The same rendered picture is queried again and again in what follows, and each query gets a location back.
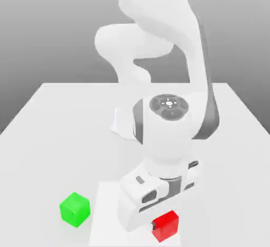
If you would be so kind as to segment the small green cube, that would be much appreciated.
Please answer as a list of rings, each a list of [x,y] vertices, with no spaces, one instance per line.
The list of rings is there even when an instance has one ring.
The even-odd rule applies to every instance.
[[[78,228],[91,214],[90,201],[73,192],[60,204],[60,214],[63,221]]]

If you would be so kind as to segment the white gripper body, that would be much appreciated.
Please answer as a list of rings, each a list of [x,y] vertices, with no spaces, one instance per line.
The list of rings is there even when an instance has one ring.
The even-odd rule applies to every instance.
[[[147,206],[137,206],[120,187],[117,205],[118,221],[125,231],[131,232],[172,210],[177,212],[184,193],[189,192],[195,185],[195,182],[190,182],[179,194],[159,199],[156,203]]]

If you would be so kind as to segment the small red cube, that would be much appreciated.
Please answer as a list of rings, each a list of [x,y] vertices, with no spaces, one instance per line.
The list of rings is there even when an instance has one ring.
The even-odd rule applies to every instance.
[[[152,234],[162,242],[178,232],[179,216],[172,210],[151,222]]]

